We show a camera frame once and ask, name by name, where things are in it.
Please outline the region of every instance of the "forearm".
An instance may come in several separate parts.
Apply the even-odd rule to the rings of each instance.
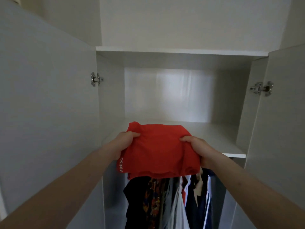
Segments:
[[[3,228],[66,228],[112,161],[108,145],[89,154],[0,223]]]
[[[216,152],[210,164],[257,229],[305,228],[305,213],[301,208],[248,174],[234,161]]]

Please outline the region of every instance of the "person's left hand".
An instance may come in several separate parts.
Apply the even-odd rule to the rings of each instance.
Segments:
[[[139,137],[140,135],[137,132],[120,132],[115,139],[109,142],[109,146],[113,150],[113,160],[119,159],[121,151],[131,145],[134,137]]]

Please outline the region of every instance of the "red garment hanging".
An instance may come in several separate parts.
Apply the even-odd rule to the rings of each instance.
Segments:
[[[139,132],[132,144],[122,151],[116,169],[129,173],[128,179],[140,176],[170,178],[199,173],[200,157],[188,142],[191,136],[181,125],[141,125],[129,123],[127,131]]]

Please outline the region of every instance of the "door hinge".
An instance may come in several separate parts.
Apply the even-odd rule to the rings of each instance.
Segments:
[[[263,82],[258,82],[255,86],[250,87],[250,91],[256,95],[261,95],[262,92],[265,92],[265,96],[270,96],[272,94],[272,88],[274,83],[268,81],[266,86],[263,86]]]
[[[95,87],[95,83],[99,85],[102,81],[104,81],[104,78],[100,77],[98,73],[96,74],[96,76],[94,72],[91,73],[91,84],[93,87]]]

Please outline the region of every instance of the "white cabinet door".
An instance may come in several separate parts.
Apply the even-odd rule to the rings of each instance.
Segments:
[[[246,169],[305,209],[305,44],[269,54]],[[255,228],[237,206],[232,228]]]
[[[0,181],[8,213],[100,145],[95,49],[0,0]],[[69,228],[102,227],[101,185]]]

